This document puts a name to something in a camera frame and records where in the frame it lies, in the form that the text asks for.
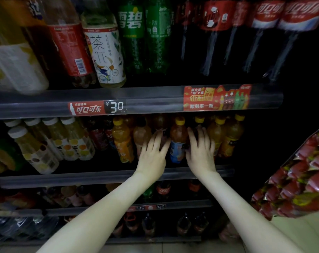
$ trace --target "yellow bottle cap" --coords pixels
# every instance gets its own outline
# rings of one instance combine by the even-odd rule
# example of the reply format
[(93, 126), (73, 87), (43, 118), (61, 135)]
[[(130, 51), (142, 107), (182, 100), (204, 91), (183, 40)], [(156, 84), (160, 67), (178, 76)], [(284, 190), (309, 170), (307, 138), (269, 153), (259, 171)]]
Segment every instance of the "yellow bottle cap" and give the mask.
[(175, 119), (177, 125), (182, 126), (185, 124), (185, 118), (183, 116), (178, 116)]
[(121, 117), (115, 117), (112, 122), (114, 123), (114, 125), (116, 126), (120, 126), (123, 123), (123, 119)]
[(204, 116), (196, 116), (195, 117), (195, 122), (196, 123), (203, 123), (204, 122)]
[(216, 123), (219, 124), (219, 125), (223, 125), (226, 121), (226, 118), (225, 117), (216, 117)]
[(240, 114), (236, 114), (234, 116), (234, 119), (236, 119), (237, 121), (243, 121), (245, 119), (244, 115), (240, 115)]

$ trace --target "sprite bottle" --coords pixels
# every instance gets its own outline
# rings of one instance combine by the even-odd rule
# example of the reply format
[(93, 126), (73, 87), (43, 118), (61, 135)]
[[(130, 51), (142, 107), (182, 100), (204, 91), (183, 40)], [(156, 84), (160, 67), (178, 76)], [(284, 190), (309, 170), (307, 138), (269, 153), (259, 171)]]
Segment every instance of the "sprite bottle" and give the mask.
[(170, 0), (146, 2), (149, 72), (166, 74), (170, 62), (172, 10)]
[(120, 0), (119, 26), (128, 74), (145, 72), (145, 12), (141, 0)]

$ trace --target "beverage cooler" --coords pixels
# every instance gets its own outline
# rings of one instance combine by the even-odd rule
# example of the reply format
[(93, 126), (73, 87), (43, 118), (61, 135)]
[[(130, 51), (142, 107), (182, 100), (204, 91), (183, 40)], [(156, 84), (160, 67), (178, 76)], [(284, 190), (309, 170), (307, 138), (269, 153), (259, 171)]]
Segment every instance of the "beverage cooler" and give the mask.
[(319, 0), (0, 0), (0, 246), (43, 244), (156, 131), (164, 174), (107, 243), (218, 238), (229, 220), (185, 159), (198, 126), (268, 220), (319, 210)]

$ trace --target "display shelf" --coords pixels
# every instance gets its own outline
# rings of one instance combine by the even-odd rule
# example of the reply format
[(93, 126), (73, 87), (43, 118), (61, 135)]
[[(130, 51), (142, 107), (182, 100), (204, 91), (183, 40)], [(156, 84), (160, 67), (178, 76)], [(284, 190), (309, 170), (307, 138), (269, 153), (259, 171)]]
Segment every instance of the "display shelf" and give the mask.
[[(233, 177), (233, 165), (216, 165), (217, 172), (222, 177)], [(0, 177), (0, 188), (21, 189), (35, 187), (57, 187), (86, 184), (122, 183), (135, 170), (79, 172), (50, 175), (4, 176)], [(189, 167), (166, 168), (159, 180), (195, 179)]]
[[(211, 200), (190, 200), (190, 201), (172, 201), (172, 202), (157, 202), (157, 203), (142, 203), (133, 204), (128, 212), (149, 211), (149, 210), (164, 210), (164, 209), (187, 209), (187, 208), (208, 208), (212, 207)], [(88, 207), (78, 208), (52, 208), (47, 209), (46, 216), (77, 216)], [(13, 211), (0, 210), (0, 217), (41, 217), (43, 216), (40, 209), (17, 209)]]
[[(159, 242), (201, 242), (201, 236), (162, 236), (154, 238), (145, 237), (126, 237), (126, 238), (109, 238), (105, 244), (128, 244), (128, 243), (159, 243)], [(31, 240), (26, 242), (0, 242), (0, 247), (15, 247), (15, 246), (40, 246), (43, 245), (46, 240)]]
[[(230, 90), (239, 89), (241, 84), (223, 86), (225, 90)], [(68, 108), (70, 102), (100, 100), (122, 101), (125, 114), (182, 112), (184, 87), (48, 90), (37, 96), (0, 92), (0, 119), (72, 116)], [(265, 84), (252, 84), (248, 109), (278, 108), (282, 101), (283, 93), (280, 89), (267, 88)]]

